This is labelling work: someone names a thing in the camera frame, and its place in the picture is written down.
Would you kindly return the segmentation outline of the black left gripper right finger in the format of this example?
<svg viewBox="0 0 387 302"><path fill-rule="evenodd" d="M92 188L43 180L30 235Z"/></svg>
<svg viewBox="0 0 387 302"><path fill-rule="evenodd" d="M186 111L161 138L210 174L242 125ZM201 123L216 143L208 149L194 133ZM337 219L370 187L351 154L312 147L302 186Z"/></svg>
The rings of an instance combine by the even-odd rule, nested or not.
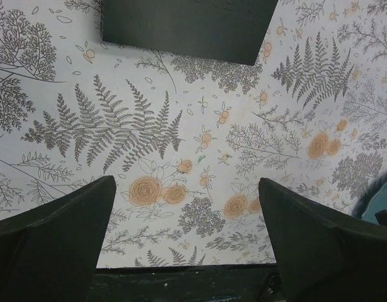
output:
<svg viewBox="0 0 387 302"><path fill-rule="evenodd" d="M268 178L259 199L286 301L387 301L387 210L372 223Z"/></svg>

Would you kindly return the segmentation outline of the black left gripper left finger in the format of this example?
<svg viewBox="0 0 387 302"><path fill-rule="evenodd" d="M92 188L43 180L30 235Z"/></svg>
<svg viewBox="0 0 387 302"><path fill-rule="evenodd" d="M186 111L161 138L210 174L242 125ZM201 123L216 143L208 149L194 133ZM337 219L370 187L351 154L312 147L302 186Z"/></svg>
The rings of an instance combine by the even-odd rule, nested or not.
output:
<svg viewBox="0 0 387 302"><path fill-rule="evenodd" d="M0 220L0 301L85 301L115 194L104 176Z"/></svg>

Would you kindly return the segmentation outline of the black network switch box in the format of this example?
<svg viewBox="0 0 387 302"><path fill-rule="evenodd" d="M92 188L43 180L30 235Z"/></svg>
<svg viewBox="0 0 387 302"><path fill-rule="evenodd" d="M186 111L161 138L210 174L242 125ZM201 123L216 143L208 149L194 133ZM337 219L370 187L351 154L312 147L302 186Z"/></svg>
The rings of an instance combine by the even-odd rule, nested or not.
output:
<svg viewBox="0 0 387 302"><path fill-rule="evenodd" d="M108 0L105 42L254 65L277 1Z"/></svg>

